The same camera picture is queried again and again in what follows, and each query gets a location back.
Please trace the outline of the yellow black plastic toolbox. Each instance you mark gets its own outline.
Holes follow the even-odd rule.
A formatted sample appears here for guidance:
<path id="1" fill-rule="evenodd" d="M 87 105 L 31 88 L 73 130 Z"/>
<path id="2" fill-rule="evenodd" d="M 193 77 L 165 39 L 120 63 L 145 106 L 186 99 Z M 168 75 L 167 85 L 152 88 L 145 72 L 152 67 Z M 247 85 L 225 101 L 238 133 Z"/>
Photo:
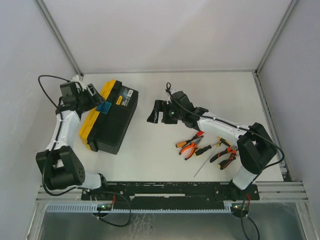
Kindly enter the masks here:
<path id="1" fill-rule="evenodd" d="M 100 95 L 105 102 L 89 112 L 79 137 L 91 151 L 117 155 L 137 108 L 139 92 L 113 79 L 104 84 Z"/>

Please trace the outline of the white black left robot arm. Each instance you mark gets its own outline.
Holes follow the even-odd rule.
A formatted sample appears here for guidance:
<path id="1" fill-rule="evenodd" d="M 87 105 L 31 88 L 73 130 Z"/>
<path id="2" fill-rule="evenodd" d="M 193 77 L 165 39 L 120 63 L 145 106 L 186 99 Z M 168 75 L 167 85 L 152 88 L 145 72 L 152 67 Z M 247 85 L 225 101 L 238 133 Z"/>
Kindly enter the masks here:
<path id="1" fill-rule="evenodd" d="M 73 143 L 82 115 L 95 110 L 105 99 L 91 83 L 84 84 L 80 75 L 63 81 L 58 102 L 51 101 L 56 116 L 52 138 L 45 150 L 35 156 L 42 187 L 54 197 L 75 189 L 99 189 L 104 180 L 102 174 L 85 170 L 73 150 Z"/>

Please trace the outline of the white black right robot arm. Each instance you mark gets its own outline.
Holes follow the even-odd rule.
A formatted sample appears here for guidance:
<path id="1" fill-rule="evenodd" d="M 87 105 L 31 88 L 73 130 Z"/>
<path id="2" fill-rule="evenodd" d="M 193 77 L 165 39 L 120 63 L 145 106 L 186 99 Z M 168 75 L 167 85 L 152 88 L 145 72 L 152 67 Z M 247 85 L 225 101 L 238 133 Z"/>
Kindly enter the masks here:
<path id="1" fill-rule="evenodd" d="M 177 124 L 212 133 L 227 140 L 238 150 L 241 167 L 230 184 L 245 190 L 263 172 L 273 166 L 271 160 L 283 150 L 273 143 L 265 127 L 260 123 L 240 125 L 219 118 L 203 107 L 195 107 L 183 91 L 167 90 L 168 100 L 156 100 L 147 122 Z"/>

